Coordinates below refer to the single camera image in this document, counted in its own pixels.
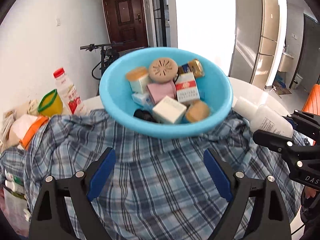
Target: orange chair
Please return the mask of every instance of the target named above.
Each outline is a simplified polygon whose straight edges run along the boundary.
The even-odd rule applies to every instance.
[[[302,111],[320,115],[320,85],[313,86]]]

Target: blue plaid fabric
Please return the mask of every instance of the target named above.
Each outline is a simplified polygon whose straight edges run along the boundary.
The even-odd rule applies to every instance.
[[[296,132],[293,138],[299,145],[306,142]],[[71,177],[107,147],[115,149],[117,162],[92,205],[113,239],[207,239],[227,207],[203,164],[203,152],[209,147],[248,177],[273,175],[290,221],[300,206],[303,186],[288,178],[288,166],[280,154],[253,142],[246,121],[234,112],[208,133],[174,140],[128,130],[104,110],[85,117],[56,115],[39,130],[26,152],[15,147],[3,152],[1,182],[4,169],[23,178],[32,212],[45,177]],[[85,239],[71,200],[66,202],[77,237]],[[243,236],[252,208],[250,199],[236,239]]]

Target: pink soap box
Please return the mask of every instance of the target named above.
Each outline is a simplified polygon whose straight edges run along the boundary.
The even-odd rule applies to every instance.
[[[147,91],[149,92],[151,100],[155,105],[159,103],[165,96],[169,96],[172,99],[176,99],[177,96],[176,86],[173,81],[163,84],[148,84]]]

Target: door handle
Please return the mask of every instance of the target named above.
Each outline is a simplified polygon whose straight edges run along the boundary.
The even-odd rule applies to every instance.
[[[138,18],[137,19],[135,19],[135,20],[139,20],[139,23],[141,23],[141,16],[140,16],[140,14],[138,13]]]

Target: blue and white package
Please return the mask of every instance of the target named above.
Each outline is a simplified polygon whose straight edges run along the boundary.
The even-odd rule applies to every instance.
[[[143,110],[152,112],[152,108],[154,107],[154,104],[152,103],[150,95],[148,93],[144,93],[144,94],[133,93],[132,100],[139,106],[142,106]]]

